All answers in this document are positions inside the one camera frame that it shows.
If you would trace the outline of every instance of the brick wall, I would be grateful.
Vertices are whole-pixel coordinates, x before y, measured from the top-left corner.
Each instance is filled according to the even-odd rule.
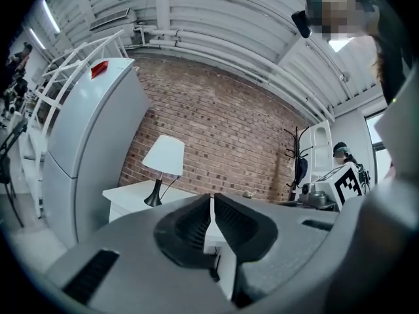
[[[151,100],[138,128],[119,185],[155,179],[141,161],[161,134],[185,143],[183,176],[173,187],[194,193],[226,192],[273,202],[289,196],[286,148],[306,122],[282,100],[245,79],[201,63],[132,55]],[[172,176],[164,175],[168,184]]]

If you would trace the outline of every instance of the white railing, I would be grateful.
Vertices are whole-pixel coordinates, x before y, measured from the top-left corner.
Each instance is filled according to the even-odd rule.
[[[44,88],[38,87],[38,90],[35,92],[35,94],[38,96],[38,101],[35,105],[31,117],[29,118],[29,122],[27,125],[27,133],[21,137],[23,145],[21,147],[20,152],[22,168],[25,172],[26,181],[28,183],[29,189],[31,190],[32,197],[35,200],[35,211],[38,217],[41,217],[40,199],[42,199],[41,163],[43,161],[42,157],[46,153],[46,146],[48,143],[48,129],[50,127],[52,117],[56,109],[62,108],[60,100],[63,97],[65,91],[67,91],[71,84],[74,84],[74,82],[77,81],[77,79],[79,78],[79,74],[82,72],[83,69],[88,69],[90,67],[89,61],[91,59],[95,58],[97,54],[100,54],[101,57],[104,58],[105,49],[108,45],[115,46],[115,48],[117,49],[117,53],[120,57],[128,58],[128,55],[120,39],[120,36],[123,34],[123,32],[124,30],[120,30],[112,36],[104,37],[102,39],[98,39],[90,43],[84,42],[80,44],[74,50],[66,52],[64,55],[54,59],[48,66],[46,72],[42,75],[41,83],[39,84],[39,86],[41,84],[44,84],[46,78],[50,77],[50,80]],[[86,53],[86,51],[89,50],[91,50],[91,52],[84,58],[83,53]],[[58,66],[58,68],[48,71],[48,69],[50,69],[53,66],[53,64],[65,57],[66,59],[60,66]],[[72,69],[74,70],[69,76],[63,74],[64,71],[69,72]],[[55,82],[64,82],[64,85],[58,92],[56,98],[52,99],[51,97],[48,97],[48,92],[50,91],[51,86]],[[50,110],[42,127],[42,125],[38,121],[37,113],[42,103],[44,102],[50,105]],[[27,151],[29,149],[29,142],[33,147],[34,157],[26,156]],[[30,164],[31,166],[29,167],[28,162],[33,162],[33,158],[35,159],[35,166],[33,166],[33,164]]]

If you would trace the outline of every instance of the white wall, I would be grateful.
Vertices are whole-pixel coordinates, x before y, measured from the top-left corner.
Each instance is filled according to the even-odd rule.
[[[369,171],[372,186],[375,179],[373,146],[363,113],[356,109],[338,117],[330,131],[333,146],[338,142],[346,143],[358,163]]]
[[[382,111],[383,109],[387,108],[386,100],[384,99],[384,96],[380,96],[363,106],[359,108],[359,110],[362,112],[363,116],[369,116],[372,114],[375,114],[379,111]]]
[[[36,49],[35,44],[33,43],[34,40],[32,38],[29,38],[24,31],[9,48],[10,54],[13,55],[18,52],[21,52],[24,49],[24,42],[31,43],[33,47],[33,50],[29,56],[29,60],[26,63],[26,74],[24,77],[24,79],[27,81],[27,87],[30,90],[33,90],[36,87],[36,82],[32,79],[34,74],[36,73],[38,68],[41,68],[41,70],[43,71],[43,69],[48,65],[48,62]]]

